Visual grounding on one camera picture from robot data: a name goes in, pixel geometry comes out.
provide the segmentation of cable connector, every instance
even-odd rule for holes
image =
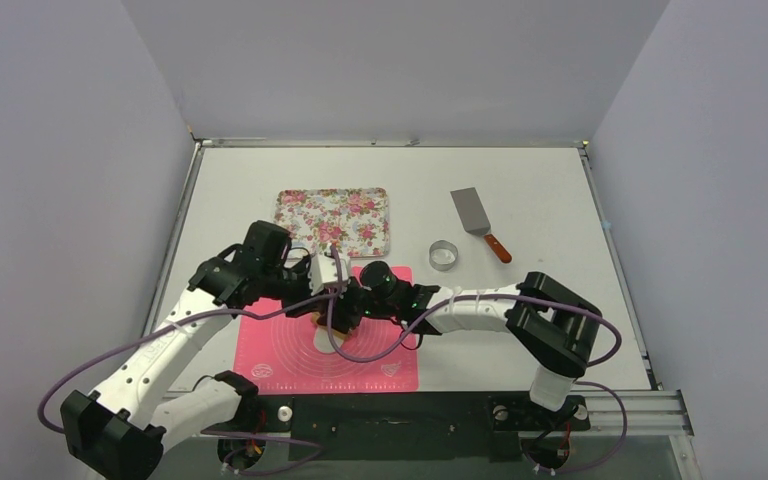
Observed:
[[[310,291],[311,294],[317,295],[326,288],[336,288],[341,285],[337,282],[337,262],[323,254],[318,253],[311,259],[310,262]],[[349,262],[340,259],[340,267],[343,284],[347,284],[349,277]]]

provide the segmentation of white table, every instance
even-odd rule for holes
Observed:
[[[493,234],[513,256],[501,264],[463,231],[449,195],[476,187]],[[585,379],[616,389],[650,389],[617,272],[578,152],[573,148],[207,148],[161,303],[166,316],[204,260],[242,242],[255,220],[271,220],[287,188],[383,187],[390,196],[390,265],[413,268],[414,282],[463,288],[517,283],[546,272],[599,307],[623,345]],[[446,239],[458,265],[441,273],[428,247]],[[353,265],[369,260],[356,260]],[[219,332],[173,384],[189,390],[203,374],[233,366],[239,320]],[[593,357],[612,345],[600,329]],[[456,332],[425,338],[420,390],[525,390],[537,362],[512,336]]]

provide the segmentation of metal spatula blade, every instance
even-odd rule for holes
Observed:
[[[451,194],[464,230],[473,235],[484,237],[484,241],[487,242],[487,245],[502,263],[511,263],[511,254],[490,233],[490,219],[487,218],[487,212],[484,211],[484,206],[481,204],[481,198],[475,187],[454,190]]]

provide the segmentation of baking mat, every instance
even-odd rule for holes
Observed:
[[[361,269],[352,270],[358,276]],[[410,267],[392,270],[398,278],[413,280]],[[265,314],[280,310],[281,303],[263,299],[248,309]],[[392,345],[401,333],[387,320],[364,318],[342,348],[372,356]],[[404,345],[416,347],[415,336],[406,338]],[[414,392],[419,387],[416,351],[400,347],[381,360],[353,363],[331,350],[325,329],[314,326],[309,315],[262,321],[243,317],[234,371],[257,384],[261,394]]]
[[[337,244],[350,257],[390,251],[390,199],[383,188],[284,190],[275,223],[293,235],[293,247],[324,252]]]

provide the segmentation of gray wall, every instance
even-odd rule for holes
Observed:
[[[0,479],[74,478],[36,402],[136,335],[191,153],[117,0],[0,1]]]
[[[672,0],[592,143],[708,479],[768,479],[768,2]]]
[[[197,136],[590,138],[667,0],[123,0]]]

